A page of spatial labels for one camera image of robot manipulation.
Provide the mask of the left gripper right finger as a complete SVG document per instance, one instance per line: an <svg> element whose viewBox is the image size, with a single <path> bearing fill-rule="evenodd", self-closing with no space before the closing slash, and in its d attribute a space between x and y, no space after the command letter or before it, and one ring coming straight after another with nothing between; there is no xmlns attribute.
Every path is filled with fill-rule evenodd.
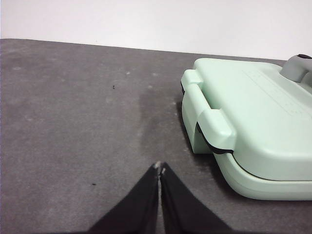
<svg viewBox="0 0 312 234"><path fill-rule="evenodd" d="M230 234L233 229L197 199L168 163L160 173L161 203L167 234Z"/></svg>

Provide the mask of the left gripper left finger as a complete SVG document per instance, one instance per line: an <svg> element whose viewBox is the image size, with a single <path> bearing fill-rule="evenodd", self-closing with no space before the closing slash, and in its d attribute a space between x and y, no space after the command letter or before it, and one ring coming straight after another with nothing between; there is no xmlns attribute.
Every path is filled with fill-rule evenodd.
<svg viewBox="0 0 312 234"><path fill-rule="evenodd" d="M154 234L158 216L159 173L152 164L131 191L97 221L89 234Z"/></svg>

